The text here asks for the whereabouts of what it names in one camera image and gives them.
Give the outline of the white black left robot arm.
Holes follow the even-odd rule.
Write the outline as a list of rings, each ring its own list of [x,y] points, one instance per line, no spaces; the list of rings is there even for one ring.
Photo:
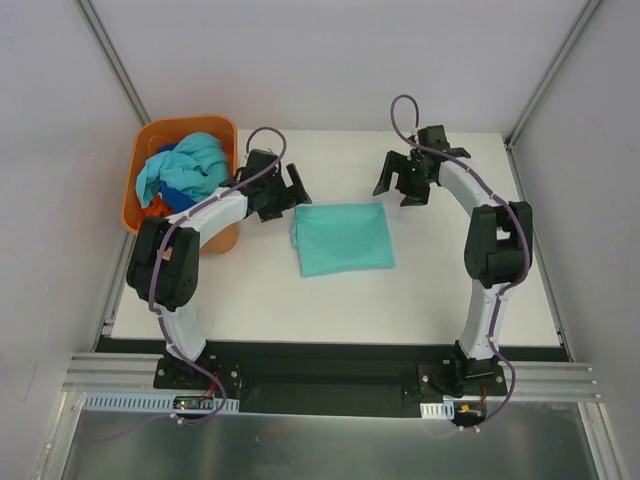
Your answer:
[[[192,299],[195,295],[201,248],[245,218],[255,214],[261,221],[311,198],[296,165],[274,166],[252,182],[233,180],[190,209],[167,218],[143,220],[126,274],[149,311],[156,316],[166,350],[180,359],[176,375],[188,388],[204,387],[211,377],[210,363],[201,358],[206,346]]]

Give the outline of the teal green t shirt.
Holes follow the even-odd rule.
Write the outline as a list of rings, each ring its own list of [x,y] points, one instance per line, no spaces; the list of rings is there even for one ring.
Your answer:
[[[298,206],[291,242],[304,278],[396,266],[380,203]]]

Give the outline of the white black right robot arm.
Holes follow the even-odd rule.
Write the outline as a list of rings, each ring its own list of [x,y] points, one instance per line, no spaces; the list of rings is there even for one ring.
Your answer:
[[[533,212],[526,202],[507,202],[468,164],[446,153],[396,151],[386,154],[375,196],[387,192],[392,176],[404,195],[403,207],[424,206],[431,187],[449,191],[469,216],[463,259],[472,280],[467,319],[457,347],[465,361],[450,369],[452,387],[473,394],[486,381],[476,361],[497,356],[499,329],[511,290],[522,283],[532,263]]]

